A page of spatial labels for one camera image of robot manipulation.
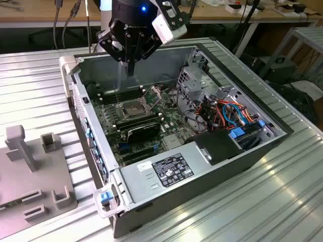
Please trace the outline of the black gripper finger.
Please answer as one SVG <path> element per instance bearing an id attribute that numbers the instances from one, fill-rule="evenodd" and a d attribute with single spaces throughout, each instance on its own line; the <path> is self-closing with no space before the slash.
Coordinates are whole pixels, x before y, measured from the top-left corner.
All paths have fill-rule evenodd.
<path id="1" fill-rule="evenodd" d="M 97 32 L 98 45 L 105 50 L 114 60 L 120 62 L 125 68 L 127 76 L 131 75 L 131 61 L 127 59 L 125 48 L 117 41 L 111 31 Z"/>
<path id="2" fill-rule="evenodd" d="M 134 75 L 135 64 L 141 59 L 150 57 L 161 45 L 161 40 L 156 33 L 153 33 L 149 37 L 141 36 L 141 34 L 134 51 L 134 58 L 131 61 L 131 76 Z"/>

